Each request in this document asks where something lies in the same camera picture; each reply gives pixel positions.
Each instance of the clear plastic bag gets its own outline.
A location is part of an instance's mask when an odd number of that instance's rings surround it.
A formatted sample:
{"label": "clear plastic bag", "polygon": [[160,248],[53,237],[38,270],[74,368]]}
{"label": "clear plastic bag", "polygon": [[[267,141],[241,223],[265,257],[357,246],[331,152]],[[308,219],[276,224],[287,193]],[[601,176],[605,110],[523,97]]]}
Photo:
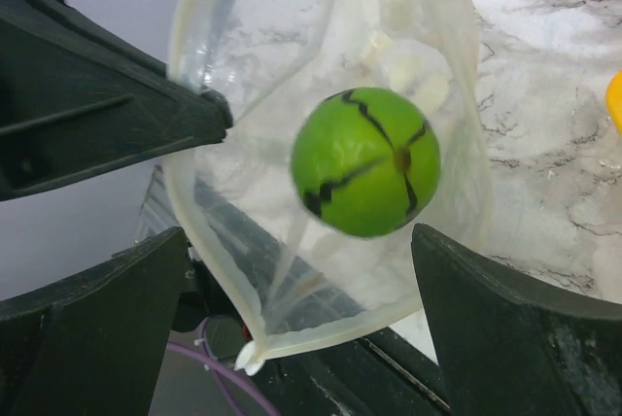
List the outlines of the clear plastic bag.
{"label": "clear plastic bag", "polygon": [[289,173],[293,140],[324,98],[389,87],[427,115],[439,187],[417,218],[478,249],[491,179],[474,97],[478,33],[470,0],[181,0],[169,77],[223,93],[226,140],[169,156],[171,205],[245,321],[238,366],[386,327],[421,307],[412,224],[359,239],[318,223]]}

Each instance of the marble countertop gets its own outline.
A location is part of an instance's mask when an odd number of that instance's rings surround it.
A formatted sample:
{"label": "marble countertop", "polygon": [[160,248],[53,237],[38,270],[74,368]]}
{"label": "marble countertop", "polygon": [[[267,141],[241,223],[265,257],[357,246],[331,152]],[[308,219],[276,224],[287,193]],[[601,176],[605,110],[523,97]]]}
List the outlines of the marble countertop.
{"label": "marble countertop", "polygon": [[[622,302],[622,139],[604,100],[622,70],[622,0],[473,2],[495,187],[485,254]],[[394,329],[435,359],[423,311]]]}

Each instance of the black plastic bracket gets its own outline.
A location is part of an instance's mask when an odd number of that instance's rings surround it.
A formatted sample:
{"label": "black plastic bracket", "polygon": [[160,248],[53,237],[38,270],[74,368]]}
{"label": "black plastic bracket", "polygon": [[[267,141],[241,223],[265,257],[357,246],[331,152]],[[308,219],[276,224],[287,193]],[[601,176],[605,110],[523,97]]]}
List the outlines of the black plastic bracket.
{"label": "black plastic bracket", "polygon": [[475,254],[425,225],[412,254],[452,414],[622,414],[622,306]]}
{"label": "black plastic bracket", "polygon": [[147,414],[189,266],[170,228],[0,302],[0,414]]}
{"label": "black plastic bracket", "polygon": [[269,361],[253,380],[283,414],[450,414],[438,367],[390,329]]}
{"label": "black plastic bracket", "polygon": [[214,144],[225,98],[165,67],[64,0],[0,0],[0,200]]}

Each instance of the black marker line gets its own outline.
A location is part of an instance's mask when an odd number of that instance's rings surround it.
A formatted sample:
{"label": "black marker line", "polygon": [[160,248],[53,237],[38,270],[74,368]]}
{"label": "black marker line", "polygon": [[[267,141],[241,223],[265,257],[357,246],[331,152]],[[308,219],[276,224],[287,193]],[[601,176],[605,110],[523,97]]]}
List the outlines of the black marker line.
{"label": "black marker line", "polygon": [[408,209],[406,209],[406,216],[410,217],[410,215],[417,210],[417,204],[419,201],[417,200],[415,189],[408,181],[408,177],[406,175],[404,175],[404,183],[406,183],[406,193],[408,194]]}
{"label": "black marker line", "polygon": [[406,149],[408,149],[415,142],[417,142],[419,139],[424,137],[426,133],[428,132],[429,128],[430,128],[430,124],[428,123],[428,121],[424,121],[423,125],[421,126],[421,129],[415,132],[413,136],[406,141],[406,145],[405,145]]}
{"label": "black marker line", "polygon": [[333,98],[336,98],[336,97],[340,97],[343,94],[344,94],[343,91],[334,93],[333,95],[329,95],[327,98],[325,98],[323,102],[328,102],[329,100],[332,100]]}
{"label": "black marker line", "polygon": [[369,114],[369,110],[365,102],[352,98],[353,93],[354,93],[353,89],[346,90],[345,92],[341,94],[341,99],[345,103],[352,103],[354,105],[358,105],[359,112],[361,113],[361,115],[363,115],[363,118],[368,120],[373,125],[373,127],[375,127],[376,130],[380,134],[382,134],[382,137],[385,139],[385,141],[387,141],[387,143],[391,146],[391,148],[393,148],[393,142],[391,142],[391,139],[389,139],[389,136],[387,135],[387,132],[385,131],[385,129],[382,127],[382,124],[380,124],[380,121]]}
{"label": "black marker line", "polygon": [[324,202],[332,201],[332,193],[336,190],[341,190],[348,186],[352,180],[355,178],[364,175],[372,168],[378,166],[380,163],[386,161],[386,157],[380,156],[375,158],[368,163],[361,165],[354,170],[349,171],[344,177],[337,181],[324,181],[320,185],[320,190],[318,193],[314,193],[312,191],[305,191],[302,197],[304,205],[312,214],[315,214],[318,217],[322,217],[322,204]]}

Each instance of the wire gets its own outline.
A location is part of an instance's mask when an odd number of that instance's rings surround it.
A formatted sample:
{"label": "wire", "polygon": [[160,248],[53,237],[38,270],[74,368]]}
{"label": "wire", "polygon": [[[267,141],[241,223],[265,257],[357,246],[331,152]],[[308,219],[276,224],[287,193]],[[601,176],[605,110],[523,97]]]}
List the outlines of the wire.
{"label": "wire", "polygon": [[244,338],[245,341],[251,341],[252,339],[246,324],[242,324],[242,338]]}
{"label": "wire", "polygon": [[268,416],[281,416],[279,411],[261,392],[259,392],[250,382],[245,380],[234,370],[229,369],[225,365],[210,358],[209,356],[205,356],[201,353],[191,350],[190,348],[187,348],[184,345],[180,345],[179,343],[169,341],[166,344],[166,349],[207,365],[212,371],[218,372],[222,377],[226,377],[233,385],[239,387],[241,390],[246,392],[263,408]]}
{"label": "wire", "polygon": [[[214,360],[216,357],[214,356],[214,353],[210,348],[210,344],[207,341],[207,325],[209,322],[209,317],[206,317],[205,320],[201,322],[201,325],[198,328],[199,338],[201,340],[201,344],[203,346],[203,351],[205,352],[205,354]],[[237,416],[244,416],[244,411],[242,411],[240,405],[237,403],[237,401],[235,401],[235,398],[231,394],[231,391],[226,387],[226,383],[218,372],[214,372],[214,379],[216,380],[216,385],[218,385],[221,389],[221,392],[223,392],[223,395],[225,396],[226,401],[229,403],[229,406],[231,406],[231,409],[233,409],[233,412]]]}

